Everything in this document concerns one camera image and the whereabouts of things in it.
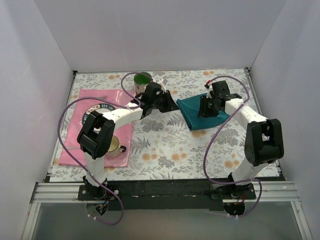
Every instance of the circular logo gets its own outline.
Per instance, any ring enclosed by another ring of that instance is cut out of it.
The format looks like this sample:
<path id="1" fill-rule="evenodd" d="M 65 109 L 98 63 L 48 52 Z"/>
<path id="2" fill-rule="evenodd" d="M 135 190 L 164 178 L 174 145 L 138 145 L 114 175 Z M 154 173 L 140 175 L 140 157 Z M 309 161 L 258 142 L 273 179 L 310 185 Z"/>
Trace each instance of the circular logo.
<path id="1" fill-rule="evenodd" d="M 97 111 L 98 113 L 103 114 L 103 113 L 110 112 L 113 110 L 116 110 L 116 108 L 110 104 L 107 104 L 107 103 L 99 103 L 99 104 L 93 105 L 87 111 L 85 111 L 85 113 L 82 117 L 82 125 L 85 124 L 89 114 L 92 111 Z"/>

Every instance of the white mug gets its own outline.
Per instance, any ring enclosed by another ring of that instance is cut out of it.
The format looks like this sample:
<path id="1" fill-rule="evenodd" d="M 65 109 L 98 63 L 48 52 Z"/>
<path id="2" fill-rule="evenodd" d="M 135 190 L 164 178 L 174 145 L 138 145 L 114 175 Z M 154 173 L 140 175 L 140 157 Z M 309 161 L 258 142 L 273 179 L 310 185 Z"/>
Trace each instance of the white mug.
<path id="1" fill-rule="evenodd" d="M 111 144 L 106 155 L 110 158 L 115 158 L 127 150 L 127 147 L 120 145 L 119 139 L 116 136 L 112 136 Z"/>

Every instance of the mug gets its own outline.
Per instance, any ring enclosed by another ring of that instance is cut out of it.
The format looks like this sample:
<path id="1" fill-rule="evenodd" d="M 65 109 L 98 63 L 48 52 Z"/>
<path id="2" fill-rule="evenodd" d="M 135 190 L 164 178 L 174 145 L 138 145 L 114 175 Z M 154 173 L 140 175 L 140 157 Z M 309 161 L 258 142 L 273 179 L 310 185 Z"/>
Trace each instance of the mug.
<path id="1" fill-rule="evenodd" d="M 134 86 L 135 86 L 135 93 L 136 94 L 140 94 L 140 93 L 144 93 L 146 90 L 147 85 L 152 82 L 151 79 L 151 74 L 143 71 L 141 72 L 142 74 L 137 73 L 136 75 L 134 75 L 133 80 L 134 80 Z"/>
<path id="2" fill-rule="evenodd" d="M 119 139 L 116 136 L 112 136 L 111 144 L 106 155 L 110 158 L 115 158 L 127 150 L 127 147 L 121 146 Z"/>

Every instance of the folded teal towel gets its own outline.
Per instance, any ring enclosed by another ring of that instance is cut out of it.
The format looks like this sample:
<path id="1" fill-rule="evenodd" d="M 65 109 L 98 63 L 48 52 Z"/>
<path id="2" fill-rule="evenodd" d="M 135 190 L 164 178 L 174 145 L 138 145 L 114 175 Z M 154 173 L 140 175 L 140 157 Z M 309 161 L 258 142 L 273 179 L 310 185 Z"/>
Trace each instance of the folded teal towel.
<path id="1" fill-rule="evenodd" d="M 190 131 L 213 128 L 222 124 L 229 115 L 219 111 L 216 117 L 198 117 L 200 98 L 206 93 L 176 101 Z"/>

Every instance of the mug handle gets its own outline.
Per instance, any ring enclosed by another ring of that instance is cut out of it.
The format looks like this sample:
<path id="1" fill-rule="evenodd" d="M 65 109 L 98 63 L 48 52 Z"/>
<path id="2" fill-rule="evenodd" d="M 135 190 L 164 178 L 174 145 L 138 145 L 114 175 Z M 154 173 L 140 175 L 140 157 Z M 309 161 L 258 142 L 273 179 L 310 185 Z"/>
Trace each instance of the mug handle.
<path id="1" fill-rule="evenodd" d="M 120 148 L 122 149 L 122 153 L 124 153 L 125 151 L 127 151 L 127 147 L 126 146 L 120 146 Z"/>

